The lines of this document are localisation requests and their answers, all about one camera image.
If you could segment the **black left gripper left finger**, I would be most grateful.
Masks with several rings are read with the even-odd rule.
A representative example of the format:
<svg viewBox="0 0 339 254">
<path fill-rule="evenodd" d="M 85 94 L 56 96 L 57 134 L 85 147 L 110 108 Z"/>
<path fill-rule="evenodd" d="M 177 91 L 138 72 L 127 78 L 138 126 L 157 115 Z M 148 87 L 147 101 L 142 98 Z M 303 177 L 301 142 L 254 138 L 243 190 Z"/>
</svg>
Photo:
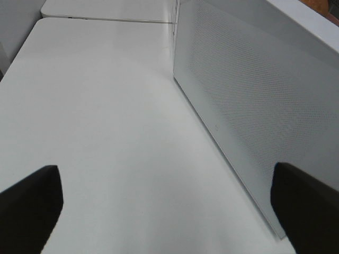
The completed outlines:
<svg viewBox="0 0 339 254">
<path fill-rule="evenodd" d="M 44 166 L 1 192 L 1 253 L 41 253 L 63 204 L 56 165 Z"/>
</svg>

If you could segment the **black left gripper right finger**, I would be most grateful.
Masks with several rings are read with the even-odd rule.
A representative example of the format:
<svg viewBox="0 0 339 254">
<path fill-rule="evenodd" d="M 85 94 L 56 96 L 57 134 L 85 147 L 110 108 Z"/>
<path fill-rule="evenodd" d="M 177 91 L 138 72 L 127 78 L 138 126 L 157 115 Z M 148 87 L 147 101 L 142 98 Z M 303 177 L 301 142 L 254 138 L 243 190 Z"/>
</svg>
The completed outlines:
<svg viewBox="0 0 339 254">
<path fill-rule="evenodd" d="M 270 202 L 296 253 L 338 253 L 338 191 L 278 162 Z"/>
</svg>

